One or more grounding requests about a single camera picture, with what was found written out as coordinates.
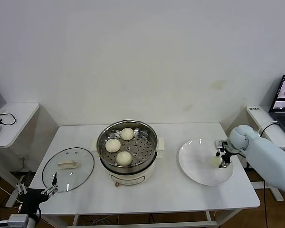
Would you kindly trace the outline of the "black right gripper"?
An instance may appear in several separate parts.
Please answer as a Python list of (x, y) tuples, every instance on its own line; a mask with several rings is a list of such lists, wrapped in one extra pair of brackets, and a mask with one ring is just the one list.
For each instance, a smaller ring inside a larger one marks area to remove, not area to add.
[(227, 168), (231, 164), (230, 157), (233, 155), (233, 153), (229, 151), (228, 143), (226, 141), (222, 142), (222, 148), (223, 150), (218, 149), (218, 151), (216, 152), (216, 157), (221, 156), (222, 159), (219, 168)]

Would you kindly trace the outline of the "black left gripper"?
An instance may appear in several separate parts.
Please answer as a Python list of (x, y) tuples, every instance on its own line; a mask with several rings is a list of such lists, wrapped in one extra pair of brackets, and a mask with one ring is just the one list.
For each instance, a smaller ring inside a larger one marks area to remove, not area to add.
[(58, 191), (57, 173), (53, 176), (51, 186), (46, 189), (31, 189), (25, 185), (26, 176), (21, 176), (16, 183), (20, 201), (22, 202), (21, 214), (36, 214), (39, 205), (46, 202), (49, 197), (52, 197)]

